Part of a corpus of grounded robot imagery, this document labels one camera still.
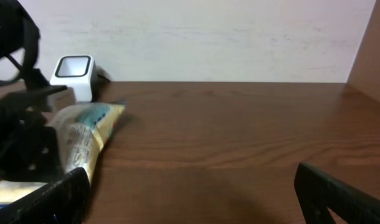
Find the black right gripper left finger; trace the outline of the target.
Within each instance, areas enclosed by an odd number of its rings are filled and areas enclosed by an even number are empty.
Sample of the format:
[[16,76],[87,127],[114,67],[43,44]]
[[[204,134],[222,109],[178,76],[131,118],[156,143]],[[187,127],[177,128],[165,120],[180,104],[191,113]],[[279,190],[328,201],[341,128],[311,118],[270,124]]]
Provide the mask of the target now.
[[82,223],[89,196],[88,175],[78,167],[60,180],[0,208],[0,224]]

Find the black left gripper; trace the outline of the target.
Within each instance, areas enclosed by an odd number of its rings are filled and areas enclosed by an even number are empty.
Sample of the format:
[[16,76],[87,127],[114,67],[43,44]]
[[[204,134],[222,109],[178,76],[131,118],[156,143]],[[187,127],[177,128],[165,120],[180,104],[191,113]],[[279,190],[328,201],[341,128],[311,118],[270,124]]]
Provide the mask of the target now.
[[0,99],[0,179],[52,182],[64,175],[57,135],[39,110],[28,108],[66,86],[10,92]]

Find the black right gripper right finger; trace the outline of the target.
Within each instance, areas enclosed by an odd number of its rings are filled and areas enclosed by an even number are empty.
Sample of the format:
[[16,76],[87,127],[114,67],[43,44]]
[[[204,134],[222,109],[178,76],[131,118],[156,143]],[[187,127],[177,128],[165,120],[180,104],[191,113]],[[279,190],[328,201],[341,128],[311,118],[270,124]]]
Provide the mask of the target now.
[[330,212],[346,223],[380,224],[380,200],[307,163],[299,163],[294,188],[307,224],[334,223]]

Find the white blue snack bag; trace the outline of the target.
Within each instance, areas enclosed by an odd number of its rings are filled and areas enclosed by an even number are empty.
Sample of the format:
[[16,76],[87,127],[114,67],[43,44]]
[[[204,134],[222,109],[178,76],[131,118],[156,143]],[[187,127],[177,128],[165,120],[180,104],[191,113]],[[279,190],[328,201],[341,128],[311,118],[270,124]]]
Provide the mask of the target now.
[[[99,154],[111,138],[126,107],[118,103],[87,103],[64,108],[50,121],[57,132],[60,160],[65,173],[85,169],[92,182]],[[44,182],[0,181],[0,208],[43,187]]]

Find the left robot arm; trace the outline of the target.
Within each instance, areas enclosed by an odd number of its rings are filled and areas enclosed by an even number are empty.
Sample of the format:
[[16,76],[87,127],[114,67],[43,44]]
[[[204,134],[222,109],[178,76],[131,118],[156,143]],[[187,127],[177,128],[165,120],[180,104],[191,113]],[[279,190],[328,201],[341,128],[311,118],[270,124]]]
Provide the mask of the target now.
[[47,98],[65,91],[51,85],[38,68],[40,31],[18,1],[0,1],[0,59],[18,70],[0,87],[23,80],[26,87],[0,98],[0,179],[52,182],[63,176],[54,128],[42,115]]

